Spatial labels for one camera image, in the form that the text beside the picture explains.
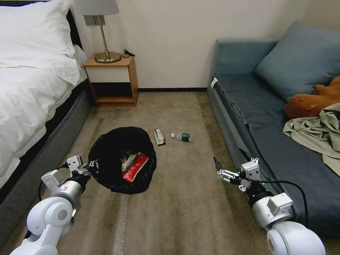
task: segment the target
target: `power cord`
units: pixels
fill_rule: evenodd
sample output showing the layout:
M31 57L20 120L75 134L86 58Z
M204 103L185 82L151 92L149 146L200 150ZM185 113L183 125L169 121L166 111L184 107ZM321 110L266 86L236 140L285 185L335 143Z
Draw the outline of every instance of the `power cord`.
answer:
M128 57L130 57L130 56L132 56L132 57L135 57L135 56L136 56L135 54L130 53L127 49L124 49L124 53L125 53L125 54L128 54L127 57L121 55L121 56L124 57L124 58L128 58Z
M305 207L305 227L309 228L309 218L308 218L308 204L307 204L307 198L306 198L306 194L304 192L304 190L297 185L296 183L290 182L290 181L280 181L280 180L275 180L275 181L254 181L252 179L246 178L244 177L243 179L247 180L247 181L251 181L251 182L258 182L258 183L285 183L285 184L290 184L295 186L296 188L299 189L299 191L302 194L302 198L304 200L304 207Z
M61 168L68 168L67 163L63 164L62 166L56 168L55 170L61 169ZM42 201L42 197L41 197L41 189L43 187L44 182L40 181L39 187L38 187L38 199L39 201Z

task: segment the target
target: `trash can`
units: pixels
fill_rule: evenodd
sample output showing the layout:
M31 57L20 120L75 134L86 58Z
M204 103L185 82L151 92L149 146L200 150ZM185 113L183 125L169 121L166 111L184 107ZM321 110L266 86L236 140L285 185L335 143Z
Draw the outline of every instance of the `trash can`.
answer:
M141 152L149 159L136 175L133 182L122 176L120 157L123 151ZM112 192L137 194L146 191L156 169L156 152L146 131L139 127L119 127L100 136L89 152L93 178Z

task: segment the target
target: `baseboard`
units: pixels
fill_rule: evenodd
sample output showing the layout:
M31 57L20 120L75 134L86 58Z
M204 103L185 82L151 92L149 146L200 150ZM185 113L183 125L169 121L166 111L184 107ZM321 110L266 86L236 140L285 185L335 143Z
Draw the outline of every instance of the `baseboard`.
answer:
M204 92L206 87L200 88L145 88L138 89L139 92Z

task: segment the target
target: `sofa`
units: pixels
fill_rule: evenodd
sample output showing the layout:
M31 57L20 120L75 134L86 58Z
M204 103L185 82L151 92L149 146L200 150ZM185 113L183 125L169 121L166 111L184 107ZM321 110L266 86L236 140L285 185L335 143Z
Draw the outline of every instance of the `sofa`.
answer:
M303 188L311 230L340 236L340 178L319 153L283 133L286 102L254 72L276 44L272 39L218 39L208 97L235 169L247 162L246 157L259 158L262 180L286 180ZM218 82L212 87L213 78ZM296 187L265 187L274 195L286 192L294 201L291 220L305 223L303 199Z

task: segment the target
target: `nightstand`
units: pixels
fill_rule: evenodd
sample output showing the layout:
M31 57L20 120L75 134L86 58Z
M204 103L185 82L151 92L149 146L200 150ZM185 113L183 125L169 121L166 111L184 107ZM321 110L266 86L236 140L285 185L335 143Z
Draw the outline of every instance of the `nightstand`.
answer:
M136 106L138 84L134 57L98 63L91 56L84 67L98 107Z

